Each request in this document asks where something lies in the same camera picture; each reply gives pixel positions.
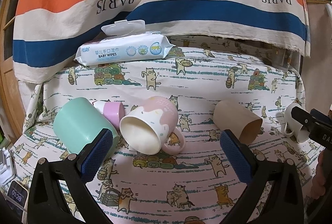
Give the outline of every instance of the blue circular logo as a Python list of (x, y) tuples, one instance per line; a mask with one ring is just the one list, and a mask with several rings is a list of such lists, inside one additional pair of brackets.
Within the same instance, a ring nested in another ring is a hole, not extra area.
[(126, 49), (126, 52), (129, 56), (134, 56), (136, 54), (136, 48), (134, 46), (129, 46)]
[(146, 55), (148, 50), (149, 50), (149, 48), (145, 45), (141, 45), (141, 46), (138, 47), (138, 53), (140, 55)]
[(161, 53), (161, 47), (159, 45), (159, 42), (155, 42), (151, 45), (150, 52), (154, 55), (158, 55)]

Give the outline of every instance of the phone screen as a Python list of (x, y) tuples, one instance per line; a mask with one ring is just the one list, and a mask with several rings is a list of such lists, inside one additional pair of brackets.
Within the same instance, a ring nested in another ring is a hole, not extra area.
[[(12, 198), (19, 205), (22, 205), (22, 207), (24, 207), (25, 202), (28, 198), (28, 192), (19, 183), (17, 183), (16, 181), (12, 181), (7, 196)], [(17, 217), (21, 220), (23, 216), (23, 211), (8, 200), (7, 203), (9, 207), (15, 212)]]

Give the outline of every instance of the mug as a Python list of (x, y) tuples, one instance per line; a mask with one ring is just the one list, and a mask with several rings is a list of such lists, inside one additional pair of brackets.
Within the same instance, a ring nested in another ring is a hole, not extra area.
[(260, 133), (263, 119), (238, 102), (222, 100), (215, 106), (213, 122), (221, 131), (229, 129), (241, 143), (249, 145)]
[[(156, 154), (163, 149), (167, 154), (180, 153), (185, 145), (181, 131), (176, 128), (178, 110), (165, 97), (154, 96), (132, 110), (120, 121), (120, 131), (125, 141), (142, 154)], [(165, 144), (170, 134), (175, 134), (180, 146)]]
[(115, 127), (120, 129), (120, 120), (125, 116), (125, 108), (120, 101), (97, 100), (92, 105)]
[[(283, 135), (287, 138), (291, 136), (295, 136), (296, 140), (298, 143), (304, 143), (309, 139), (309, 132), (306, 130), (306, 128), (303, 128), (303, 125), (293, 119), (292, 117), (292, 109), (294, 107), (299, 107), (303, 109), (299, 104), (297, 103), (292, 103), (290, 104), (283, 115), (283, 119), (285, 121), (285, 128), (283, 129)], [(292, 131), (290, 133), (286, 132), (287, 127)]]
[(110, 156), (120, 137), (112, 124), (86, 98), (74, 98), (64, 104), (53, 123), (56, 136), (69, 153), (75, 154), (79, 154), (86, 144), (91, 143), (103, 128), (109, 129), (113, 134), (113, 144), (107, 154)]

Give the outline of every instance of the blue stripe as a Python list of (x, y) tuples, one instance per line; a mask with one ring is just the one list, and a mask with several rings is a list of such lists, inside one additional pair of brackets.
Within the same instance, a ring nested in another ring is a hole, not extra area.
[(71, 38), (46, 41), (13, 41), (13, 60), (32, 67), (56, 65), (76, 53), (84, 42), (93, 39), (106, 24), (119, 20), (145, 20), (146, 24), (180, 20), (224, 21), (251, 27), (294, 33), (306, 39), (306, 27), (287, 12), (268, 12), (244, 4), (219, 0), (162, 0), (148, 2), (132, 12), (120, 12), (111, 20)]

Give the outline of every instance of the metal screw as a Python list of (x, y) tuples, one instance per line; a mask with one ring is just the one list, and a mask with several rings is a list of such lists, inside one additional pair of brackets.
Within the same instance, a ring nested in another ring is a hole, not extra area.
[(286, 162), (289, 165), (293, 165), (294, 164), (294, 161), (292, 159), (287, 159)]
[(256, 159), (259, 160), (259, 161), (264, 161), (265, 160), (265, 157), (261, 154), (257, 154), (256, 155)]
[(38, 163), (39, 163), (39, 164), (44, 164), (44, 163), (45, 163), (45, 161), (46, 161), (46, 159), (45, 159), (45, 158), (41, 158), (41, 159), (39, 159), (39, 160), (38, 160)]
[(76, 159), (76, 157), (77, 157), (76, 154), (70, 154), (67, 158), (68, 158), (69, 160), (74, 160), (74, 159)]

